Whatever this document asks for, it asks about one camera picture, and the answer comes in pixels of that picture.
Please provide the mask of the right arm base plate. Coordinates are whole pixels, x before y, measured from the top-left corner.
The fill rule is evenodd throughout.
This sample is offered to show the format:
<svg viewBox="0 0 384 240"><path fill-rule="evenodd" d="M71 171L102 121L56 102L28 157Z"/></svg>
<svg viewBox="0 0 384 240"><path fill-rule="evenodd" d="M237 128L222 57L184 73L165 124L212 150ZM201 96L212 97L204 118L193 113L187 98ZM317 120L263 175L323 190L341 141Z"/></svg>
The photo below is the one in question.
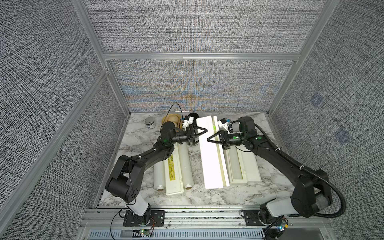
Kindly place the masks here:
<svg viewBox="0 0 384 240"><path fill-rule="evenodd" d="M247 226L270 226L286 220L284 216L273 217L266 210L241 210L240 215Z"/></svg>

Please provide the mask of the white wrap dispenser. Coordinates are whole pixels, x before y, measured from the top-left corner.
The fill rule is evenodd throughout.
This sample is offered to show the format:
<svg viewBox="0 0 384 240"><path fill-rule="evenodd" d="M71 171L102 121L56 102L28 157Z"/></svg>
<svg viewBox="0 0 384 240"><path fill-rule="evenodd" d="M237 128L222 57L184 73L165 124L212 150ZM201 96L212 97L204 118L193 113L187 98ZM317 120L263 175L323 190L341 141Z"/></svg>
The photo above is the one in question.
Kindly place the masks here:
<svg viewBox="0 0 384 240"><path fill-rule="evenodd" d="M219 131L217 116L198 118L197 126L208 130L199 137L205 188L210 190L228 187L230 182L223 147L207 142L208 137Z"/></svg>
<svg viewBox="0 0 384 240"><path fill-rule="evenodd" d="M224 150L224 158L227 164L227 171L229 174L230 185L245 185L247 183L261 182L262 178L259 172L256 156L254 155L254 153L246 149L244 145L241 145L238 147L231 146L231 148L232 147L237 149L243 179L242 180L233 179L229 149Z"/></svg>
<svg viewBox="0 0 384 240"><path fill-rule="evenodd" d="M166 195L179 195L184 192L183 178L181 172L178 144L174 144L171 156L164 162Z"/></svg>

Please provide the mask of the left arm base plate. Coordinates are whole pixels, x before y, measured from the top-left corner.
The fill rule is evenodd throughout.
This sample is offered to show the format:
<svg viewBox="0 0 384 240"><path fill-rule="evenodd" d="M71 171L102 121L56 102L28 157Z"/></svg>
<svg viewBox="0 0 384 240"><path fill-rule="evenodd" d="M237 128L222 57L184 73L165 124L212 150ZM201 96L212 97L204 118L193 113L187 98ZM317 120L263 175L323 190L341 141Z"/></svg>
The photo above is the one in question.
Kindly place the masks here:
<svg viewBox="0 0 384 240"><path fill-rule="evenodd" d="M126 212L123 226L124 227L163 227L165 221L165 211L150 210L143 216L136 215L132 212Z"/></svg>

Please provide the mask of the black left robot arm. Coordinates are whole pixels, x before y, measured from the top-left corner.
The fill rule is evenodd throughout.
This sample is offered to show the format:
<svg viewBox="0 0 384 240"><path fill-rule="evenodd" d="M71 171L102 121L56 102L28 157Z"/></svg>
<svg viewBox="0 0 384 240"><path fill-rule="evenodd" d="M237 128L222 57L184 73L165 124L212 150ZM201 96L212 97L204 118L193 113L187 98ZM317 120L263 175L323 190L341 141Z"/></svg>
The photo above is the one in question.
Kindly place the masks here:
<svg viewBox="0 0 384 240"><path fill-rule="evenodd" d="M196 138L207 132L206 128L197 125L190 125L182 130L172 122L163 123L160 136L150 150L135 156L122 155L118 158L106 182L105 190L124 200L134 215L148 217L151 206L140 195L146 169L168 159L175 150L175 144L191 145Z"/></svg>

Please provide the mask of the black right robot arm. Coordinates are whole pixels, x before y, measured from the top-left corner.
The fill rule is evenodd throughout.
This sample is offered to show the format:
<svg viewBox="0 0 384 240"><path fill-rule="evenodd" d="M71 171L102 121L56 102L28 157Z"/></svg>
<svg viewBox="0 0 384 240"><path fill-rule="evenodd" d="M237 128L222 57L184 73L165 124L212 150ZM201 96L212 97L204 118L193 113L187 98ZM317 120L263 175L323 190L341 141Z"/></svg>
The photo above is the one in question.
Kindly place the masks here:
<svg viewBox="0 0 384 240"><path fill-rule="evenodd" d="M224 149L243 145L255 156L269 162L294 186L291 196L270 200L260 206L259 219L265 225L272 224L280 216L312 216L329 218L321 211L333 200L328 175L307 168L278 148L265 131L250 117L238 119L240 131L229 134L224 130L207 138L210 143L222 145Z"/></svg>

